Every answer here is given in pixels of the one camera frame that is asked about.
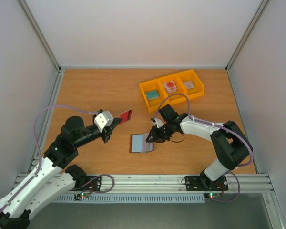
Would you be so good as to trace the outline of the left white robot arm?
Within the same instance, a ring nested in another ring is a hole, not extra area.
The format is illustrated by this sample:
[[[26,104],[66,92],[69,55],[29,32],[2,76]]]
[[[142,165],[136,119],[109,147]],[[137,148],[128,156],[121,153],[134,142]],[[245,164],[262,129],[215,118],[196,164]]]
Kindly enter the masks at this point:
[[[78,148],[98,138],[107,143],[112,131],[122,122],[109,112],[94,115],[93,124],[85,126],[79,116],[68,118],[61,133],[50,144],[37,166],[13,189],[0,199],[0,227],[25,229],[30,220],[50,202],[66,191],[89,191],[99,188],[88,179],[78,165],[70,162],[78,155]]]

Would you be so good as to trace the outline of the red card with stripe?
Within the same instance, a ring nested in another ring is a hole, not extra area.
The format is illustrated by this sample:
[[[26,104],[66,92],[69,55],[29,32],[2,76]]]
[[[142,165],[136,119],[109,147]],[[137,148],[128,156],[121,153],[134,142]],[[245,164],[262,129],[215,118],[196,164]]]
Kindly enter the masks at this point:
[[[128,121],[130,121],[131,117],[132,117],[132,109],[129,109],[123,113],[120,114],[120,119],[121,119],[121,122],[120,124],[124,124]]]

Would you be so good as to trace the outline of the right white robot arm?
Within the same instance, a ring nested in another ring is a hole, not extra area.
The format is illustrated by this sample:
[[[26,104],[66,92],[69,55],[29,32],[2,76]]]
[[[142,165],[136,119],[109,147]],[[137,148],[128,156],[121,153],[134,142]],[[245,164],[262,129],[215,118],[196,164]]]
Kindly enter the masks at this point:
[[[204,189],[212,189],[227,172],[247,166],[253,161],[253,147],[234,121],[212,123],[188,113],[178,114],[169,104],[159,110],[162,119],[151,118],[153,124],[147,143],[164,143],[175,133],[192,135],[212,143],[216,159],[199,175]]]

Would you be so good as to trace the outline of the brown leather card holder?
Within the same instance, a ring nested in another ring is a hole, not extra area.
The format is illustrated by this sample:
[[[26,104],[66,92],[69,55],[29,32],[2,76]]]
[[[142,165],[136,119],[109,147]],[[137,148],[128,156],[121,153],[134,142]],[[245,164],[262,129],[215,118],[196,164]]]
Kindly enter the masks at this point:
[[[130,153],[147,153],[154,150],[153,143],[147,143],[149,133],[132,134],[130,137]]]

